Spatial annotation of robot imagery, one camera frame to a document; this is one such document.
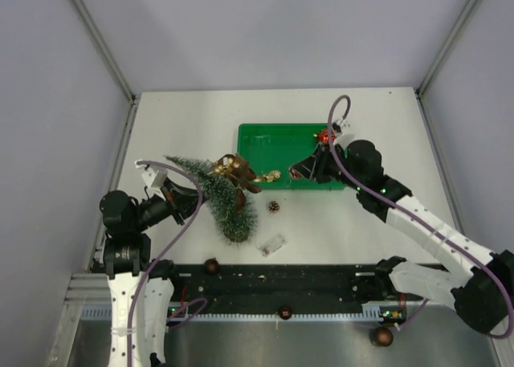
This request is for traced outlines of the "green plastic tray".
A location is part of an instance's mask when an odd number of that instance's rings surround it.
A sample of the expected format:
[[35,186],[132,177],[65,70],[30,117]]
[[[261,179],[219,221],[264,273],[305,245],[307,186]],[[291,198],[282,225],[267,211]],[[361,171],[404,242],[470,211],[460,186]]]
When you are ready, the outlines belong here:
[[241,124],[238,130],[238,154],[249,162],[257,175],[280,171],[277,181],[262,184],[264,190],[342,190],[339,182],[317,184],[305,179],[294,180],[288,168],[311,155],[317,143],[316,134],[326,129],[320,123]]

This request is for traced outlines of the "large red glitter bauble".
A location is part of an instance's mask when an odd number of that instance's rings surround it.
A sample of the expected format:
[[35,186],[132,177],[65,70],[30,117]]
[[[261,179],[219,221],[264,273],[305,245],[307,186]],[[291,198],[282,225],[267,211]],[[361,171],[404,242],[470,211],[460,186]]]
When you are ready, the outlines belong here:
[[318,133],[313,134],[317,143],[328,144],[330,141],[334,141],[336,139],[336,135],[334,132],[329,132],[326,128],[320,130]]

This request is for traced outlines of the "clear battery box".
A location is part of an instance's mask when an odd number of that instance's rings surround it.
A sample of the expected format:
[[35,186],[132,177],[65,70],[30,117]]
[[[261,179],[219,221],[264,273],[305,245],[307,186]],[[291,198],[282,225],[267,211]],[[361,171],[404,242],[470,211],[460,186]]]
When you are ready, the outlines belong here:
[[271,239],[268,239],[265,243],[258,247],[259,252],[263,257],[269,257],[276,253],[280,248],[282,248],[287,243],[284,236],[281,234],[277,234]]

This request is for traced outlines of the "small brown shiny bauble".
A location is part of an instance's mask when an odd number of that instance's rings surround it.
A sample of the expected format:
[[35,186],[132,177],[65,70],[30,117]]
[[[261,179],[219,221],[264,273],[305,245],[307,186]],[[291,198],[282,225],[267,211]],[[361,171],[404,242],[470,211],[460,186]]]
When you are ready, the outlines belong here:
[[281,320],[290,320],[292,318],[292,307],[289,305],[282,305],[279,307],[277,314]]

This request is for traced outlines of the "small green christmas tree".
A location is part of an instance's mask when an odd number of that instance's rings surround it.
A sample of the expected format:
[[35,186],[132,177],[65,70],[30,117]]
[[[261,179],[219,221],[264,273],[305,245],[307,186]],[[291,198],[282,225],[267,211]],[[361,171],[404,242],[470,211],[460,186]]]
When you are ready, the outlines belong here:
[[233,244],[251,241],[256,232],[258,214],[247,191],[236,194],[240,187],[235,188],[219,174],[210,174],[214,169],[212,161],[179,156],[165,158],[197,180],[221,236]]

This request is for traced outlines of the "frosted pine cone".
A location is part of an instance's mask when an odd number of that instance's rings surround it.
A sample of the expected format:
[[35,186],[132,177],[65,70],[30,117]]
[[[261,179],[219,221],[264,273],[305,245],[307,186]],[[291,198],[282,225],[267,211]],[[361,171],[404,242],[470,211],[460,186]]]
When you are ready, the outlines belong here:
[[303,175],[292,167],[288,170],[288,173],[291,179],[300,180],[303,178]]
[[270,201],[267,208],[271,213],[276,213],[280,210],[280,205],[277,201]]

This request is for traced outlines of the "large brown matte bauble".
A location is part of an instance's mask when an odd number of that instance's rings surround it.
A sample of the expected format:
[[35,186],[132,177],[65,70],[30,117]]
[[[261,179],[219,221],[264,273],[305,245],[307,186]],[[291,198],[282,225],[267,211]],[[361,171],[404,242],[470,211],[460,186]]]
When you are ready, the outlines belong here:
[[220,264],[216,258],[204,262],[204,270],[208,275],[217,275],[220,272]]

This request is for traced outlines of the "brown ribbon pine cone decoration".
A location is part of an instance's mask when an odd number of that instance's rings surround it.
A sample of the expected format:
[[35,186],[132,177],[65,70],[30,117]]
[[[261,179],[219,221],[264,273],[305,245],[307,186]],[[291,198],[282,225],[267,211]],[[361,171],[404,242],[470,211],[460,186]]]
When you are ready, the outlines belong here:
[[224,177],[235,188],[235,211],[239,213],[247,204],[245,191],[258,194],[263,189],[256,185],[257,175],[250,164],[238,154],[228,153],[219,158],[211,167],[211,176]]

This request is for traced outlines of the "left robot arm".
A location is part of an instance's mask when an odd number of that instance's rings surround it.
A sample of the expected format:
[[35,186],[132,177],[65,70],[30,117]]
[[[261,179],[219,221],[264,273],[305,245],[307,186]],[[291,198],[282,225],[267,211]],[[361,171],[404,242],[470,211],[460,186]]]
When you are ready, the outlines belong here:
[[123,190],[112,190],[100,201],[112,309],[111,366],[165,365],[169,303],[180,295],[182,281],[173,261],[151,257],[145,232],[167,218],[188,226],[206,201],[198,187],[180,186],[165,174],[153,191],[137,201]]

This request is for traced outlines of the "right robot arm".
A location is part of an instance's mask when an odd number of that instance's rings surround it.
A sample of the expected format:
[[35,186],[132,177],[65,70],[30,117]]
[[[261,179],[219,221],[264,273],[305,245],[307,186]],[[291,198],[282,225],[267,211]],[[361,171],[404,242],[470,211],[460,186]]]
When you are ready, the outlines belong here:
[[495,253],[432,214],[398,180],[385,174],[382,156],[366,140],[319,143],[306,159],[288,169],[292,178],[324,184],[338,181],[356,191],[362,207],[402,232],[434,257],[441,269],[393,256],[377,264],[377,294],[387,300],[406,293],[452,309],[473,330],[493,336],[508,322],[502,338],[513,332],[513,253]]

